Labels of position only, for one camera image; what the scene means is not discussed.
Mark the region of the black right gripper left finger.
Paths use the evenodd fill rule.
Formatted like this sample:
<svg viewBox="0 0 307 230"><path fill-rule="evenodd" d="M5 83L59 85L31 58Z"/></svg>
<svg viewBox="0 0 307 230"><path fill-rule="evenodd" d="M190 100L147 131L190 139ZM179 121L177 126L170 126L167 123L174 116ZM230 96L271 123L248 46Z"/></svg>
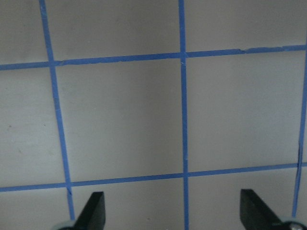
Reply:
<svg viewBox="0 0 307 230"><path fill-rule="evenodd" d="M75 221L73 230L103 230L105 226L104 192L93 192Z"/></svg>

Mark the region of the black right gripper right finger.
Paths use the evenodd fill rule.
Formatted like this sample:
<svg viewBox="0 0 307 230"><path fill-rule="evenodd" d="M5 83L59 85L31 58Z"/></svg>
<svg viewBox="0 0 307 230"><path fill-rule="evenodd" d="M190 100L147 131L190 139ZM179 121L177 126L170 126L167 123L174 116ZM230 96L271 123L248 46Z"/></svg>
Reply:
<svg viewBox="0 0 307 230"><path fill-rule="evenodd" d="M240 191L240 220L246 230L288 229L252 189Z"/></svg>

